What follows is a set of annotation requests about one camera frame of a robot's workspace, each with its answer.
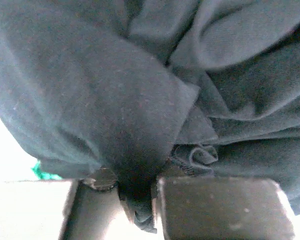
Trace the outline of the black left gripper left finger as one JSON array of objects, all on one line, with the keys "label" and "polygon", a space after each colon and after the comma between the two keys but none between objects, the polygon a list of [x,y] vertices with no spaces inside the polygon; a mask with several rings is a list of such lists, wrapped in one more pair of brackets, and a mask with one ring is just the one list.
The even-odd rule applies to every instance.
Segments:
[{"label": "black left gripper left finger", "polygon": [[134,222],[134,211],[120,193],[117,177],[106,167],[74,182],[64,213],[62,240],[104,240],[111,222],[120,214]]}]

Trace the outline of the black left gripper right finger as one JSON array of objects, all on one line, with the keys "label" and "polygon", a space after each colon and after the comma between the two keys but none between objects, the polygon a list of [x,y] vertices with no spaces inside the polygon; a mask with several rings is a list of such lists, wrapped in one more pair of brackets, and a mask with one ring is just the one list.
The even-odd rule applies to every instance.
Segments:
[{"label": "black left gripper right finger", "polygon": [[166,240],[293,240],[295,214],[279,184],[242,177],[161,177],[154,219]]}]

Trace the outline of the black t shirt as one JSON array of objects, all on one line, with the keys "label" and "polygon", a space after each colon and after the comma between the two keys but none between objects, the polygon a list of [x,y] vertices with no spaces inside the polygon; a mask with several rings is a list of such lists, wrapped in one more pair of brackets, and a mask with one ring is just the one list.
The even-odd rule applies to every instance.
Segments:
[{"label": "black t shirt", "polygon": [[150,233],[162,172],[300,215],[300,0],[0,0],[0,119],[45,172],[110,168]]}]

